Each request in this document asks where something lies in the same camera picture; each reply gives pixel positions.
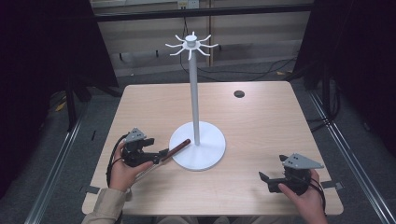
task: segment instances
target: hand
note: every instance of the hand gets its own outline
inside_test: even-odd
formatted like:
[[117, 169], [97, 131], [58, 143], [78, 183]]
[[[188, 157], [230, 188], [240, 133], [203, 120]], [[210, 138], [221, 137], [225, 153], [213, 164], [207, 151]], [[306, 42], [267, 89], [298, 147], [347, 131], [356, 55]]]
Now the hand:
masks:
[[123, 162], [123, 159], [119, 160], [119, 158], [121, 158], [121, 149], [124, 144], [125, 143], [121, 141], [114, 152], [114, 161], [116, 162], [113, 164], [111, 169], [109, 185], [111, 189], [117, 189], [123, 192], [132, 186], [134, 179], [139, 173], [146, 171], [153, 164], [152, 161], [147, 161], [136, 167], [130, 167]]
[[[319, 175], [316, 170], [311, 169], [311, 178], [315, 179], [319, 183]], [[324, 211], [322, 208], [322, 199], [315, 189], [309, 187], [308, 190], [298, 196], [291, 189], [289, 189], [284, 184], [279, 184], [279, 189], [294, 203], [297, 207], [298, 212], [303, 217], [303, 219], [308, 224], [324, 224], [327, 223], [327, 219], [324, 215]]]

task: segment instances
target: brown stick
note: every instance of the brown stick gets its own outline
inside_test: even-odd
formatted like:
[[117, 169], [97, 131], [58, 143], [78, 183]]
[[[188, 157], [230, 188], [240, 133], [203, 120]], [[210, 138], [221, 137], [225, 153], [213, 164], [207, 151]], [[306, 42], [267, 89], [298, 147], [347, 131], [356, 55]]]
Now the brown stick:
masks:
[[176, 153], [178, 153], [183, 147], [186, 147], [189, 143], [191, 142], [190, 139], [186, 139], [184, 142], [180, 143], [177, 147], [174, 149], [170, 150], [168, 154], [161, 159], [161, 161], [166, 161], [168, 158], [172, 157]]

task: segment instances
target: wooden table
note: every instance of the wooden table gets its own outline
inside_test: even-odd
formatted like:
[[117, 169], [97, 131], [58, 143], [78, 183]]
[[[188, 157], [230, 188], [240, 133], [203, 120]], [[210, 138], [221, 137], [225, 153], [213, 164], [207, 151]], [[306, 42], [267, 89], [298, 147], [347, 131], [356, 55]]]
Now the wooden table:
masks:
[[[245, 97], [236, 98], [235, 91]], [[277, 216], [298, 214], [281, 193], [270, 193], [259, 171], [283, 176], [279, 154], [296, 152], [324, 164], [289, 82], [199, 83], [200, 120], [217, 126], [226, 151], [213, 168], [192, 172], [173, 160], [151, 171], [132, 187], [123, 213], [135, 216]], [[117, 140], [137, 127], [167, 148], [172, 133], [192, 121], [190, 84], [128, 86], [111, 125], [91, 185], [106, 188], [106, 167]], [[331, 180], [326, 168], [320, 181]], [[335, 189], [325, 189], [326, 213], [343, 212]], [[82, 211], [90, 213], [97, 194], [87, 193]]]

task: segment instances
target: white stand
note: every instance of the white stand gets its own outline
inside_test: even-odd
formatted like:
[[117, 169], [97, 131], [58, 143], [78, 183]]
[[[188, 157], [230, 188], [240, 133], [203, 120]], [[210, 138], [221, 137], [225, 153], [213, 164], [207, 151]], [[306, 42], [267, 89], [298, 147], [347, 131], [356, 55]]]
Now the white stand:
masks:
[[213, 124], [199, 121], [195, 50], [197, 49], [205, 56], [209, 56], [209, 54], [199, 49], [201, 46], [207, 48], [216, 46], [201, 44], [201, 41], [206, 41], [209, 37], [210, 35], [204, 40], [197, 40], [194, 32], [192, 32], [192, 35], [186, 36], [186, 40], [182, 40], [176, 35], [176, 38], [182, 41], [183, 44], [175, 46], [166, 45], [171, 48], [182, 47], [179, 52], [171, 55], [178, 55], [184, 49], [189, 51], [192, 122], [183, 124], [172, 134], [169, 148], [174, 148], [189, 138], [191, 143], [173, 158], [179, 165], [192, 171], [203, 171], [211, 168], [221, 160], [225, 152], [225, 138], [221, 130]]

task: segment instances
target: beige sleeve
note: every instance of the beige sleeve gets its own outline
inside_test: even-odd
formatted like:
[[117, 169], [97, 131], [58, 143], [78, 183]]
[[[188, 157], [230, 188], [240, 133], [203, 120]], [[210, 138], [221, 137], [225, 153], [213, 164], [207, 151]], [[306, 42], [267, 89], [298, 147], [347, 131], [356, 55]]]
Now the beige sleeve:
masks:
[[82, 224], [112, 224], [119, 218], [125, 204], [126, 193], [116, 189], [102, 189], [92, 213], [82, 220]]

